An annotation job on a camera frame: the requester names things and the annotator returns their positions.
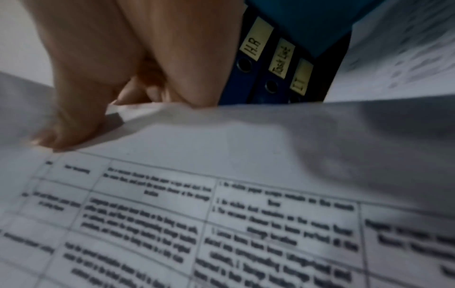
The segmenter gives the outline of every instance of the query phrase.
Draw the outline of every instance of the handwritten label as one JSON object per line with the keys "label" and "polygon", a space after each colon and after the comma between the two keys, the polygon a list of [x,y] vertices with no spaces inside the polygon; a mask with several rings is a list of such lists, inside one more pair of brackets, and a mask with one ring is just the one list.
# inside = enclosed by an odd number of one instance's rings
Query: handwritten label
{"label": "handwritten label", "polygon": [[302,96],[305,96],[312,71],[313,64],[301,58],[299,65],[297,65],[297,69],[295,70],[294,79],[292,80],[290,89]]}
{"label": "handwritten label", "polygon": [[288,72],[294,49],[294,44],[281,38],[270,63],[269,71],[284,79]]}
{"label": "handwritten label", "polygon": [[256,18],[250,32],[248,32],[242,46],[240,46],[240,51],[244,52],[255,61],[259,60],[272,31],[273,27],[269,23],[265,22],[260,17]]}

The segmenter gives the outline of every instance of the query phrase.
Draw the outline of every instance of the paper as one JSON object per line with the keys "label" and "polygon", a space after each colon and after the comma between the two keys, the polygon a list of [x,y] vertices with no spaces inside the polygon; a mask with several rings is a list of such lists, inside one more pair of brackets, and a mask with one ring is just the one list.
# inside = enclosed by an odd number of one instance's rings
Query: paper
{"label": "paper", "polygon": [[453,287],[453,103],[145,105],[74,151],[11,140],[0,287]]}
{"label": "paper", "polygon": [[326,102],[455,93],[455,2],[388,0],[355,24]]}

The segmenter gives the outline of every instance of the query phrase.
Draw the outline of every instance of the binder spine label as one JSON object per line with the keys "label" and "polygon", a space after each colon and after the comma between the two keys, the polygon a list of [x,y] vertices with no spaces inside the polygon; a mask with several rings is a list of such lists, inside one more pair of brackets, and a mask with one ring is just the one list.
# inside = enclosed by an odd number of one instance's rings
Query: binder spine label
{"label": "binder spine label", "polygon": [[270,63],[269,71],[282,79],[286,78],[294,50],[294,44],[281,38]]}
{"label": "binder spine label", "polygon": [[295,70],[290,89],[302,96],[305,96],[312,71],[313,64],[301,58],[299,64],[297,65],[297,69]]}
{"label": "binder spine label", "polygon": [[248,35],[240,46],[240,51],[250,56],[253,60],[259,60],[265,44],[272,34],[273,27],[262,18],[256,18]]}

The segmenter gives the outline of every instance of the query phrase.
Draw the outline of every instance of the binder finger hole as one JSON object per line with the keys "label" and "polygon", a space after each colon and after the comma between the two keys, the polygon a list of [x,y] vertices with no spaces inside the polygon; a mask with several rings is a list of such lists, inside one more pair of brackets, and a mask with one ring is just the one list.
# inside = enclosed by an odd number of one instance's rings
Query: binder finger hole
{"label": "binder finger hole", "polygon": [[265,89],[270,94],[275,94],[278,92],[278,84],[275,81],[269,80],[265,83]]}
{"label": "binder finger hole", "polygon": [[240,58],[237,61],[237,68],[242,71],[243,73],[249,73],[251,72],[252,64],[249,59],[246,58]]}

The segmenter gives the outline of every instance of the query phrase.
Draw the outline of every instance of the document page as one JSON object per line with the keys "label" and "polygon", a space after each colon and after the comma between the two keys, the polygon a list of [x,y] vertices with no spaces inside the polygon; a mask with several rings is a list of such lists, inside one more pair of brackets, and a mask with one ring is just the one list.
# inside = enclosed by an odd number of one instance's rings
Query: document page
{"label": "document page", "polygon": [[0,287],[454,287],[452,104],[428,131],[368,105],[146,105],[69,151],[11,136]]}
{"label": "document page", "polygon": [[454,68],[455,2],[387,0],[353,26],[325,101],[453,94]]}

